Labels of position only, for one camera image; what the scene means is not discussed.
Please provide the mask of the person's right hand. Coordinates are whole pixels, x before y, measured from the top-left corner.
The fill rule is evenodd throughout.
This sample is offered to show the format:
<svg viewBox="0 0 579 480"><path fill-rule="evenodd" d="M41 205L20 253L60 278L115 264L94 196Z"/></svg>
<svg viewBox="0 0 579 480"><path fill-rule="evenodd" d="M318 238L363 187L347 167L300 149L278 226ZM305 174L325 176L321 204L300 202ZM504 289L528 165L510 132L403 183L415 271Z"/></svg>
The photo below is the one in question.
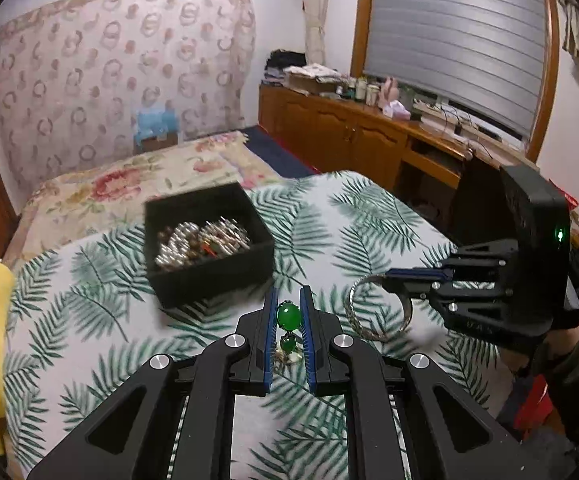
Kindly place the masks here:
<svg viewBox="0 0 579 480"><path fill-rule="evenodd" d="M502 349L500 356L507 368L518 373L521 370L545 370L557 358L568 356L579 342L579 323L567 330L551 330L542 344L530 356Z"/></svg>

